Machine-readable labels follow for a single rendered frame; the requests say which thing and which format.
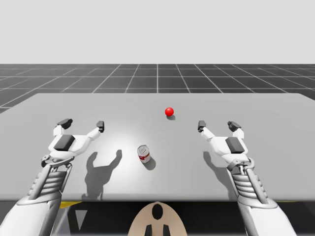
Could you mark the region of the tan robot part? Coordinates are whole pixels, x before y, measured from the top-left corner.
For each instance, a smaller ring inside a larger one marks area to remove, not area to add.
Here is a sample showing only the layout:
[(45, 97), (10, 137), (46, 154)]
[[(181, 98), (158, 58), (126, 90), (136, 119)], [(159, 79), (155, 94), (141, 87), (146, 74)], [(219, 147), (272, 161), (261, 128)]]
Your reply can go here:
[(169, 205), (154, 202), (134, 218), (127, 236), (188, 236), (177, 212)]

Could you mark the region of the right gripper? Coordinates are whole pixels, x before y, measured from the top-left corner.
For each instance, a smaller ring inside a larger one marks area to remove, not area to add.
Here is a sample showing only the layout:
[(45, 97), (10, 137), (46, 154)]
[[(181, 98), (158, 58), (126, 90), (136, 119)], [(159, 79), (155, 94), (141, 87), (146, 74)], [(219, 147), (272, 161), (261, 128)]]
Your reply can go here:
[(207, 142), (210, 143), (213, 152), (226, 162), (239, 160), (247, 162), (248, 149), (242, 139), (245, 133), (242, 127), (234, 121), (229, 121), (228, 128), (232, 132), (233, 137), (216, 137), (207, 127), (204, 120), (198, 122), (198, 132)]

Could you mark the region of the red and white can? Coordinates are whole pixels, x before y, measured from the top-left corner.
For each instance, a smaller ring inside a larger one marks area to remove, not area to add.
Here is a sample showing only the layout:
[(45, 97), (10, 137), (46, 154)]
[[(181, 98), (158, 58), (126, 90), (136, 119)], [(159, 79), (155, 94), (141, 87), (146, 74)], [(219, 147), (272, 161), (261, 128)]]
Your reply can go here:
[(137, 149), (137, 154), (142, 163), (147, 163), (151, 158), (150, 150), (147, 145), (139, 146)]

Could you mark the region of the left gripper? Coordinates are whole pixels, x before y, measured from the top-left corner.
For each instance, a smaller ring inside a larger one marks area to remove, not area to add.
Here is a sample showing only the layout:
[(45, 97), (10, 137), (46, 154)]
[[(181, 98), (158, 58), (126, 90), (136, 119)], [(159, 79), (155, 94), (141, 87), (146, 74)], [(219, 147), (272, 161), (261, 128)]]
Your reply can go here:
[(73, 120), (66, 118), (57, 123), (53, 130), (54, 140), (49, 145), (49, 156), (52, 158), (70, 158), (82, 154), (87, 148), (86, 144), (96, 140), (104, 132), (104, 121), (96, 123), (96, 128), (87, 135), (67, 135), (65, 130), (71, 127)]

